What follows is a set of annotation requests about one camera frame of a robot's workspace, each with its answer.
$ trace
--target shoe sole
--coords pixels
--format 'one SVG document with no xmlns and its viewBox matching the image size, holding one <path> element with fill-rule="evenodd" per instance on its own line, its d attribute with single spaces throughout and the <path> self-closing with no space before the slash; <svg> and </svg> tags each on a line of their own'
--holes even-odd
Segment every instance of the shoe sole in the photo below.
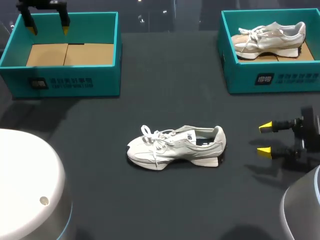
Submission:
<svg viewBox="0 0 320 240">
<path fill-rule="evenodd" d="M 236 51 L 235 53 L 237 56 L 243 59 L 250 59 L 250 60 L 254 60 L 264 53 L 270 53 L 280 57 L 297 58 L 299 56 L 299 47 L 289 48 L 289 49 L 269 48 L 260 52 L 252 52 L 252 53 Z"/>
<path fill-rule="evenodd" d="M 188 161 L 190 161 L 191 163 L 197 166 L 216 168 L 224 161 L 224 154 L 225 154 L 225 149 L 217 157 L 194 159 L 194 160 L 188 160 Z M 130 157 L 128 158 L 131 160 L 131 162 L 133 162 L 134 164 L 140 167 L 143 167 L 145 169 L 150 169 L 150 170 L 156 170 L 156 171 L 163 170 L 166 166 L 168 166 L 168 164 L 174 161 L 174 160 L 171 160 L 171 161 L 161 162 L 161 163 L 158 163 L 158 165 L 156 166 L 154 163 L 142 163 L 142 162 L 135 161 Z"/>
</svg>

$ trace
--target teal box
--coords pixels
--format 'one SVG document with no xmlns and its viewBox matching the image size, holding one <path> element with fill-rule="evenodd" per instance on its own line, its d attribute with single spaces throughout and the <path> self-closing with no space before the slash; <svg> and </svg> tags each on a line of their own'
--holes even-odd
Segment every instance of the teal box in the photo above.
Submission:
<svg viewBox="0 0 320 240">
<path fill-rule="evenodd" d="M 273 22 L 304 22 L 305 42 L 314 60 L 239 62 L 231 40 L 239 34 L 238 28 L 251 30 Z M 316 8 L 222 11 L 217 47 L 231 94 L 320 91 L 320 13 Z"/>
<path fill-rule="evenodd" d="M 118 96 L 122 40 L 117 12 L 69 13 L 68 34 L 58 13 L 32 14 L 33 35 L 19 15 L 0 60 L 0 75 L 14 98 Z M 26 66 L 33 44 L 113 44 L 110 65 Z"/>
</svg>

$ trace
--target shoe tongue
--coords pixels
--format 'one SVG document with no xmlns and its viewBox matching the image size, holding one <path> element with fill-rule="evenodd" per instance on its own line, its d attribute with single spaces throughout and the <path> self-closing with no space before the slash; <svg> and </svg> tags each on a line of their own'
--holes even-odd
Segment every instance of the shoe tongue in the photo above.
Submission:
<svg viewBox="0 0 320 240">
<path fill-rule="evenodd" d="M 173 142 L 179 141 L 179 140 L 188 140 L 190 143 L 196 144 L 196 141 L 197 141 L 196 132 L 195 130 L 183 131 L 172 136 L 171 140 Z"/>
</svg>

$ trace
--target black tabletop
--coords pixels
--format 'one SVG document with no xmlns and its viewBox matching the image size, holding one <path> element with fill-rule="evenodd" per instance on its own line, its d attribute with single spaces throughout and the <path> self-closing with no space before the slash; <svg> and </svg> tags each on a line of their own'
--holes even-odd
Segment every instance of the black tabletop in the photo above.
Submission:
<svg viewBox="0 0 320 240">
<path fill-rule="evenodd" d="M 41 137 L 63 162 L 77 240 L 284 239 L 280 201 L 304 173 L 258 157 L 257 147 L 294 143 L 290 131 L 261 135 L 258 127 L 297 118 L 306 105 L 320 110 L 320 96 L 228 94 L 216 40 L 212 31 L 123 34 L 119 98 L 12 101 L 0 81 L 0 127 Z M 126 145 L 141 125 L 219 125 L 225 161 L 179 161 L 159 172 L 133 166 Z"/>
</svg>

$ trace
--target sneaker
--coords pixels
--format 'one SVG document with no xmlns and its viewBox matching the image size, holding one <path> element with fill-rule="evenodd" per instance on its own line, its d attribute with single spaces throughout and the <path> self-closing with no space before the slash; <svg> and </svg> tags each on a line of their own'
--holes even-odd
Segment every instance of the sneaker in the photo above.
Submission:
<svg viewBox="0 0 320 240">
<path fill-rule="evenodd" d="M 272 53 L 282 57 L 296 58 L 298 48 L 306 37 L 306 25 L 282 26 L 274 22 L 268 26 L 258 26 L 252 30 L 239 28 L 241 34 L 234 35 L 232 43 L 237 56 L 255 59 L 262 53 Z"/>
<path fill-rule="evenodd" d="M 226 147 L 226 136 L 220 126 L 200 128 L 183 126 L 151 133 L 141 127 L 143 136 L 128 144 L 129 159 L 146 169 L 162 170 L 176 159 L 185 159 L 204 167 L 217 167 Z"/>
</svg>

